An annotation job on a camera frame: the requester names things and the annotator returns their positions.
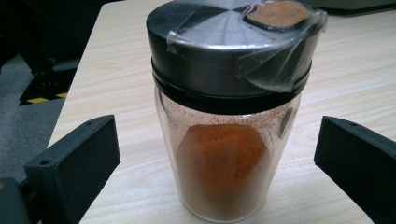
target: floor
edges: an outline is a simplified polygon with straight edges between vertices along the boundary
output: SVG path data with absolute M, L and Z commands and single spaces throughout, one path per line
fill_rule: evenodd
M 14 177 L 19 182 L 26 177 L 23 165 L 47 148 L 64 105 L 64 99 L 19 105 L 32 79 L 20 55 L 1 68 L 0 177 Z

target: red spice powder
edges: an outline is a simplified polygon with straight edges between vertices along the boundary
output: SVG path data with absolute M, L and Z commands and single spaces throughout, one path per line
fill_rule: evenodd
M 176 153 L 185 203 L 219 219 L 251 211 L 260 201 L 255 198 L 269 165 L 267 152 L 259 132 L 249 125 L 191 126 Z

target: spice jar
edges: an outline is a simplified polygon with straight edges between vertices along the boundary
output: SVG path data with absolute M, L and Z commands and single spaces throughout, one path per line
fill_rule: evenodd
M 148 16 L 163 138 L 197 216 L 235 222 L 263 205 L 326 18 L 256 0 L 173 1 Z

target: table surface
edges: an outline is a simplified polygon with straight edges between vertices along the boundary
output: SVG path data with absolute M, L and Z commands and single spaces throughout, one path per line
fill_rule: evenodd
M 154 106 L 146 18 L 166 1 L 104 5 L 49 145 L 114 114 L 121 164 L 81 223 L 205 223 L 177 196 Z M 396 140 L 396 11 L 330 16 L 265 205 L 243 223 L 372 223 L 313 161 L 322 116 Z

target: screw hole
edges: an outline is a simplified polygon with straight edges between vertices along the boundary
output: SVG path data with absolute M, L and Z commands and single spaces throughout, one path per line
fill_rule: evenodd
M 40 162 L 40 165 L 48 165 L 52 162 L 52 158 L 46 158 Z

